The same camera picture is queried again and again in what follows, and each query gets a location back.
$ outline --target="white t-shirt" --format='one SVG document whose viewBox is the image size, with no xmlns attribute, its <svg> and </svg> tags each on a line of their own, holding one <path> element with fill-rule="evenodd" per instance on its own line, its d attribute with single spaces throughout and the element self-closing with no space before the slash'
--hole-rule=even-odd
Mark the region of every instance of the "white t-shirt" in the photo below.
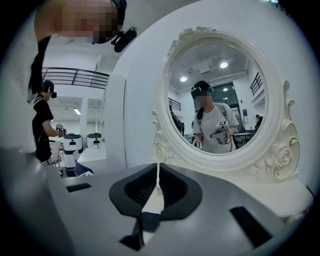
<svg viewBox="0 0 320 256">
<path fill-rule="evenodd" d="M 216 138 L 210 138 L 210 135 L 215 131 L 216 125 L 223 121 L 228 121 L 229 127 L 236 127 L 239 125 L 231 108 L 225 103 L 216 103 L 211 112 L 203 112 L 201 124 L 198 123 L 197 113 L 195 114 L 193 121 L 193 133 L 203 135 L 203 151 L 214 154 L 223 154 L 236 150 L 236 145 L 232 139 L 230 143 L 221 145 Z"/>
<path fill-rule="evenodd" d="M 32 120 L 36 115 L 29 90 L 31 66 L 38 54 L 34 12 L 13 39 L 0 69 L 0 147 L 36 151 Z"/>
</svg>

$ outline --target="woman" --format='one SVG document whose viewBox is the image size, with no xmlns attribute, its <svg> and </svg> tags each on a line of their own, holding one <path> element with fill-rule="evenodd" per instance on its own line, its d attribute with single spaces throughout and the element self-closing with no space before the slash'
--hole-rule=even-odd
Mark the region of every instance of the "woman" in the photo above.
<svg viewBox="0 0 320 256">
<path fill-rule="evenodd" d="M 42 90 L 42 64 L 51 36 L 85 37 L 89 43 L 105 43 L 122 28 L 126 8 L 126 0 L 47 0 L 30 15 L 0 71 L 3 148 L 36 151 L 33 102 Z"/>
<path fill-rule="evenodd" d="M 223 154 L 235 151 L 232 136 L 236 133 L 239 123 L 227 104 L 213 102 L 213 91 L 205 81 L 199 81 L 192 87 L 192 97 L 201 102 L 201 108 L 193 121 L 194 140 L 203 141 L 202 150 L 209 153 Z M 211 135 L 215 133 L 216 126 L 224 121 L 228 122 L 229 128 L 224 133 L 225 141 L 221 144 L 221 141 L 211 138 Z"/>
</svg>

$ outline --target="ceiling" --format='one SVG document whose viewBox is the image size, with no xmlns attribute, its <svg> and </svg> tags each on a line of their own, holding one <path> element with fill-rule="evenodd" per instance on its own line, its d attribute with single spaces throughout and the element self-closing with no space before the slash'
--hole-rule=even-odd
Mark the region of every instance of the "ceiling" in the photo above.
<svg viewBox="0 0 320 256">
<path fill-rule="evenodd" d="M 139 36 L 143 31 L 167 14 L 198 1 L 199 0 L 128 0 L 123 30 L 126 31 L 130 27 L 136 27 L 137 36 Z M 116 53 L 114 46 L 111 45 L 110 42 L 94 45 L 85 41 L 68 42 L 70 42 L 69 38 L 53 36 L 47 49 L 52 51 L 111 55 L 117 59 L 119 59 L 125 51 L 123 50 L 120 53 Z"/>
<path fill-rule="evenodd" d="M 220 64 L 227 62 L 226 68 Z M 211 81 L 248 71 L 249 59 L 240 51 L 221 42 L 196 45 L 176 58 L 171 66 L 169 85 L 176 91 L 192 87 L 200 80 Z"/>
<path fill-rule="evenodd" d="M 54 117 L 54 121 L 80 121 L 74 108 L 81 112 L 82 98 L 79 97 L 57 97 L 52 98 L 49 107 Z M 100 122 L 101 119 L 101 100 L 89 99 L 87 109 L 87 122 Z"/>
</svg>

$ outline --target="round mirror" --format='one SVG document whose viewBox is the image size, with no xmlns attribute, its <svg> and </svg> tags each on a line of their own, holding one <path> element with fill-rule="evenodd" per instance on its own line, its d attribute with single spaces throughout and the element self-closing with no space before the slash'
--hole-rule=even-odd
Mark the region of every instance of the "round mirror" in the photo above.
<svg viewBox="0 0 320 256">
<path fill-rule="evenodd" d="M 171 123 L 191 147 L 230 154 L 257 137 L 267 114 L 267 86 L 240 46 L 217 38 L 195 41 L 176 56 L 167 79 Z"/>
</svg>

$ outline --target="ponytail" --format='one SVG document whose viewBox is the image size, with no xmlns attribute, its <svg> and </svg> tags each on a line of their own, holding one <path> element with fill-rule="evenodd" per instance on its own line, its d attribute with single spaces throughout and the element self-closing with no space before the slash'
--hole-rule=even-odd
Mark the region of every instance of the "ponytail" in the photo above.
<svg viewBox="0 0 320 256">
<path fill-rule="evenodd" d="M 35 57 L 31 66 L 29 88 L 32 89 L 33 94 L 42 91 L 42 68 L 50 38 L 49 36 L 38 43 L 38 55 Z"/>
<path fill-rule="evenodd" d="M 204 115 L 204 108 L 202 107 L 202 108 L 200 108 L 199 111 L 196 113 L 196 118 L 197 118 L 198 120 L 202 120 L 203 115 Z"/>
</svg>

